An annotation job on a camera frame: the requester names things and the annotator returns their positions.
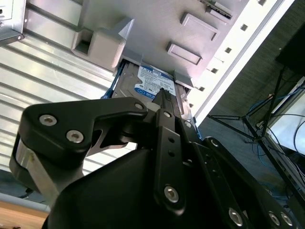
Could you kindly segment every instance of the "hard drive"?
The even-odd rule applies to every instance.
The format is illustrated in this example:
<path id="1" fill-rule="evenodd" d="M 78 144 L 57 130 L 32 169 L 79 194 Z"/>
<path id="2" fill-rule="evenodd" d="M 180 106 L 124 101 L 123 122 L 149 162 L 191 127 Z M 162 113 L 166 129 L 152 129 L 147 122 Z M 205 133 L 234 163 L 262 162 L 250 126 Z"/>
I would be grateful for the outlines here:
<path id="1" fill-rule="evenodd" d="M 138 66 L 127 62 L 112 98 L 135 97 L 147 105 L 151 103 L 161 88 L 176 96 L 181 117 L 194 125 L 184 87 L 176 84 L 170 74 L 148 64 Z"/>

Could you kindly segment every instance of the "silver screw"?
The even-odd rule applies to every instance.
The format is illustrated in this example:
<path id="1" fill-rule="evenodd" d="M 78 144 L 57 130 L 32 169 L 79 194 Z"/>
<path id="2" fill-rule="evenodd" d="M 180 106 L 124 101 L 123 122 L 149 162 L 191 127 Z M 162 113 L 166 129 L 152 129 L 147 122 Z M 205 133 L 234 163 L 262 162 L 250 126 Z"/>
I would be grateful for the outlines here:
<path id="1" fill-rule="evenodd" d="M 166 112 L 166 111 L 164 111 L 164 112 L 163 112 L 163 114 L 164 114 L 166 117 L 168 117 L 168 118 L 170 118 L 170 117 L 171 117 L 171 114 L 170 114 L 170 113 L 168 113 L 168 112 Z"/>
<path id="2" fill-rule="evenodd" d="M 277 226 L 281 225 L 280 221 L 278 220 L 278 218 L 275 216 L 275 214 L 273 212 L 269 211 L 269 216 L 270 216 L 271 220 L 273 221 L 273 223 L 275 223 Z"/>
<path id="3" fill-rule="evenodd" d="M 179 200 L 179 195 L 176 189 L 171 186 L 166 186 L 164 189 L 165 197 L 172 203 L 177 203 Z"/>
<path id="4" fill-rule="evenodd" d="M 70 130 L 66 135 L 67 139 L 73 143 L 81 143 L 84 140 L 84 135 L 77 130 Z"/>
<path id="5" fill-rule="evenodd" d="M 190 124 L 188 121 L 184 121 L 184 124 L 185 124 L 188 128 L 191 128 L 191 127 L 192 127 L 192 124 Z"/>
<path id="6" fill-rule="evenodd" d="M 243 225 L 242 217 L 233 208 L 229 208 L 229 216 L 237 226 L 241 227 Z"/>
<path id="7" fill-rule="evenodd" d="M 40 116 L 39 121 L 41 124 L 46 125 L 46 126 L 52 126 L 57 123 L 56 118 L 50 114 L 44 114 L 44 115 Z"/>
<path id="8" fill-rule="evenodd" d="M 211 143 L 213 144 L 213 146 L 218 147 L 218 145 L 214 142 L 213 139 L 211 139 Z"/>
<path id="9" fill-rule="evenodd" d="M 143 109 L 143 106 L 141 104 L 135 104 L 135 107 L 142 110 Z"/>
<path id="10" fill-rule="evenodd" d="M 289 225 L 292 226 L 292 221 L 291 219 L 283 212 L 281 212 L 281 216 L 283 218 L 283 220 Z"/>

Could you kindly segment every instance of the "blue hard drive label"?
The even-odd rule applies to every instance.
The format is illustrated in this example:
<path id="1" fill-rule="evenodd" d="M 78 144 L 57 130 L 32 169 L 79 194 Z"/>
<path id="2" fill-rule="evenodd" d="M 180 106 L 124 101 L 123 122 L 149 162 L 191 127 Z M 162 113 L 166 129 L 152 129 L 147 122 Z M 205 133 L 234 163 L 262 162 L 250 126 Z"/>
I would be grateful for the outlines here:
<path id="1" fill-rule="evenodd" d="M 161 88 L 176 96 L 174 82 L 169 75 L 149 66 L 141 66 L 138 78 L 142 83 L 134 86 L 134 90 L 146 97 L 154 99 Z"/>

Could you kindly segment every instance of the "black tripod stand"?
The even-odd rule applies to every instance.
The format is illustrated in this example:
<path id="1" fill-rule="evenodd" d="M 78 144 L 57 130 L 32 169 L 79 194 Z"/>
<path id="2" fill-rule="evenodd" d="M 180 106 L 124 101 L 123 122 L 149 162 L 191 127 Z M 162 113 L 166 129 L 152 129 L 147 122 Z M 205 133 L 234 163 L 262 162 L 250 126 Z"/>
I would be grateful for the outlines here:
<path id="1" fill-rule="evenodd" d="M 298 200 L 298 202 L 300 203 L 300 205 L 304 208 L 305 207 L 305 200 L 303 198 L 303 196 L 299 193 L 299 191 L 297 190 L 297 188 L 295 187 L 294 183 L 292 182 L 292 180 L 288 177 L 288 175 L 285 173 L 285 171 L 283 170 L 283 167 L 281 166 L 281 164 L 276 160 L 276 158 L 272 155 L 272 153 L 270 152 L 268 146 L 265 144 L 264 142 L 264 138 L 265 138 L 265 134 L 267 131 L 268 127 L 268 123 L 269 120 L 272 116 L 274 116 L 274 114 L 272 114 L 272 110 L 274 109 L 275 106 L 275 101 L 277 99 L 277 95 L 278 95 L 278 91 L 279 91 L 279 87 L 280 87 L 280 83 L 283 77 L 283 73 L 285 71 L 285 67 L 280 71 L 280 74 L 278 76 L 277 82 L 276 82 L 276 86 L 274 89 L 274 93 L 269 96 L 268 98 L 266 98 L 264 101 L 262 101 L 261 103 L 259 103 L 256 107 L 254 107 L 253 109 L 250 109 L 250 111 L 248 113 L 246 113 L 244 116 L 234 116 L 234 115 L 208 115 L 208 117 L 228 128 L 230 128 L 231 130 L 234 130 L 235 132 L 251 139 L 253 142 L 256 142 L 257 144 L 259 144 L 259 146 L 263 149 L 263 151 L 265 152 L 265 154 L 268 156 L 268 158 L 270 159 L 271 163 L 273 164 L 273 166 L 275 167 L 275 169 L 278 171 L 278 173 L 280 174 L 280 176 L 282 177 L 282 179 L 284 180 L 284 182 L 287 184 L 287 186 L 291 189 L 293 195 L 296 197 L 296 199 Z M 297 88 L 300 89 L 304 86 L 305 82 L 302 83 L 302 85 L 300 87 Z M 266 113 L 266 115 L 264 116 L 264 119 L 262 121 L 262 130 L 260 132 L 260 134 L 258 134 L 258 129 L 255 130 L 255 128 L 251 125 L 251 123 L 249 122 L 249 117 L 251 117 L 252 115 L 254 115 L 256 112 L 258 112 L 262 107 L 264 107 L 265 105 L 267 105 L 270 102 L 270 106 L 269 109 Z M 225 123 L 223 120 L 234 120 L 234 121 L 242 121 L 248 128 L 249 133 L 247 134 L 227 123 Z"/>

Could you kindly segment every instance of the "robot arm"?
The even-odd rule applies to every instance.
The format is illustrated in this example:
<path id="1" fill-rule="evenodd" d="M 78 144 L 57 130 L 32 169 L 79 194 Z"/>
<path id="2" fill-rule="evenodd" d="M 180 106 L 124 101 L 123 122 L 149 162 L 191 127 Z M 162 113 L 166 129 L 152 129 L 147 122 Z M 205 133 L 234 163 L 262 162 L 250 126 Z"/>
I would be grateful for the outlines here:
<path id="1" fill-rule="evenodd" d="M 22 114 L 10 167 L 51 206 L 45 229 L 296 228 L 216 139 L 201 141 L 161 89 L 132 97 L 38 104 Z M 82 162 L 128 142 L 137 149 L 83 176 Z"/>

